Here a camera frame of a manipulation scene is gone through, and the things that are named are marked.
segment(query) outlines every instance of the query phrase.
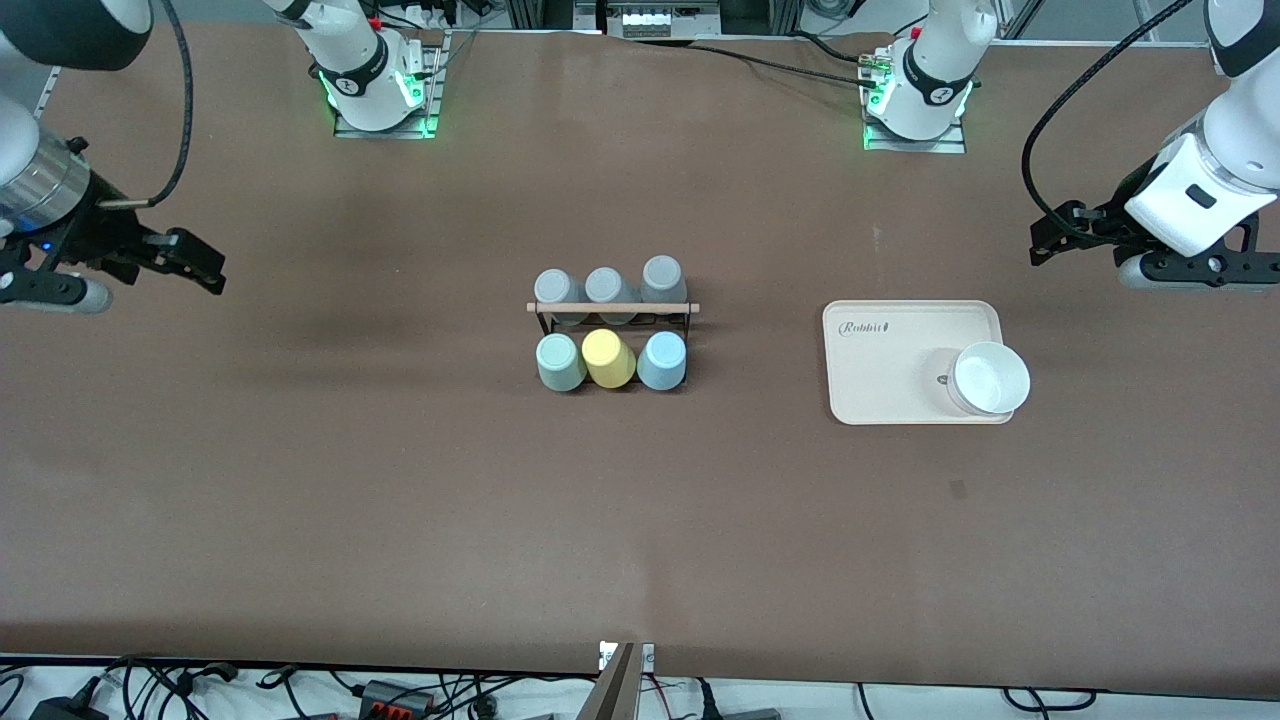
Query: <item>brown table surface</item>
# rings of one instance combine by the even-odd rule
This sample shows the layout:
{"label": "brown table surface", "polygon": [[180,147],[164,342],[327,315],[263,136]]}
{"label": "brown table surface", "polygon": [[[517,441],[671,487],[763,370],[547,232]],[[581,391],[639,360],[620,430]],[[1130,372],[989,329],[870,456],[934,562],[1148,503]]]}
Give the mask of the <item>brown table surface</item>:
{"label": "brown table surface", "polygon": [[[431,142],[335,141],[291,31],[189,33],[191,163],[145,217],[227,295],[0,318],[0,647],[590,671],[621,638],[672,675],[1280,694],[1275,296],[1027,263],[1023,138],[1101,50],[993,49],[969,154],[929,156],[863,151],[847,87],[579,35],[477,38]],[[157,29],[46,119],[152,192],[178,79]],[[1102,201],[1221,87],[1128,53],[1046,196]],[[534,277],[657,252],[704,309],[687,387],[544,389]],[[838,424],[823,306],[931,297],[998,310],[1028,404]]]}

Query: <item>wooden rod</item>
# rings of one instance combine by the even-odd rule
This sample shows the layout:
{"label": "wooden rod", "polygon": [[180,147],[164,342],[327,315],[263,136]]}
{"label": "wooden rod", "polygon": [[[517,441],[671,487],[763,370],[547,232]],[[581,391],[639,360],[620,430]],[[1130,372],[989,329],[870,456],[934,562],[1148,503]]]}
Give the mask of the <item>wooden rod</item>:
{"label": "wooden rod", "polygon": [[529,313],[648,313],[650,315],[696,315],[696,302],[530,302]]}

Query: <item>robotic arm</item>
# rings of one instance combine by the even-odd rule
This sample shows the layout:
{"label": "robotic arm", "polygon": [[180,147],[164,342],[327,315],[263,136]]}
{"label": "robotic arm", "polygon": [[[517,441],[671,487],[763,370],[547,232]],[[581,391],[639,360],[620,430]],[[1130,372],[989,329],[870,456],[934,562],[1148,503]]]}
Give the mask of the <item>robotic arm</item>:
{"label": "robotic arm", "polygon": [[[1257,211],[1280,191],[1280,0],[1206,0],[1213,55],[1230,87],[1165,140],[1105,205],[1069,201],[1032,225],[1032,265],[1115,245],[1134,288],[1280,282],[1280,254],[1254,250]],[[1225,236],[1240,228],[1239,250]]]}
{"label": "robotic arm", "polygon": [[334,110],[356,129],[393,128],[424,104],[422,44],[375,31],[358,0],[264,1],[298,31]]}
{"label": "robotic arm", "polygon": [[[6,0],[0,3],[0,67],[15,58],[86,70],[118,70],[151,33],[147,0]],[[111,291],[77,273],[79,264],[133,284],[141,269],[177,274],[220,295],[223,256],[182,228],[157,233],[93,172],[83,138],[67,141],[0,96],[0,305],[101,313]],[[44,256],[33,264],[33,254]]]}
{"label": "robotic arm", "polygon": [[941,136],[963,111],[997,26],[992,0],[931,0],[919,37],[877,51],[888,55],[888,77],[867,113],[908,140]]}

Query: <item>light blue cup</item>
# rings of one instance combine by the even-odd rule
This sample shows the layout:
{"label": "light blue cup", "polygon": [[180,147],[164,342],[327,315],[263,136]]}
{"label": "light blue cup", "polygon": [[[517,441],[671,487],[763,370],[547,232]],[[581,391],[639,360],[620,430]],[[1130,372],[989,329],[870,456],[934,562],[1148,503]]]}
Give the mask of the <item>light blue cup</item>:
{"label": "light blue cup", "polygon": [[640,297],[645,302],[687,302],[689,288],[680,263],[671,255],[655,255],[644,264]]}
{"label": "light blue cup", "polygon": [[[543,304],[586,302],[586,288],[573,275],[552,268],[534,281],[534,297]],[[553,313],[552,318],[562,325],[576,325],[586,319],[586,313]]]}
{"label": "light blue cup", "polygon": [[552,333],[538,341],[538,377],[543,384],[556,392],[568,392],[582,384],[586,378],[586,363],[573,345],[573,338],[563,333]]}
{"label": "light blue cup", "polygon": [[[640,302],[640,291],[613,268],[596,268],[586,275],[586,296],[591,302]],[[600,313],[600,319],[611,325],[625,325],[635,313]]]}
{"label": "light blue cup", "polygon": [[685,341],[663,331],[649,338],[636,361],[640,382],[653,389],[671,389],[685,379]]}

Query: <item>beige tray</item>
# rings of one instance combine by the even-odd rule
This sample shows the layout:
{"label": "beige tray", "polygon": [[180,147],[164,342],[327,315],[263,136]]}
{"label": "beige tray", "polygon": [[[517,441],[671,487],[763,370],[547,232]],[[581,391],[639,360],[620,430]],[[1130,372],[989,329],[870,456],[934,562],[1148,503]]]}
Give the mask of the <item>beige tray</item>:
{"label": "beige tray", "polygon": [[837,300],[822,313],[831,411],[846,425],[1007,423],[956,407],[940,382],[951,360],[984,340],[1004,342],[980,300]]}

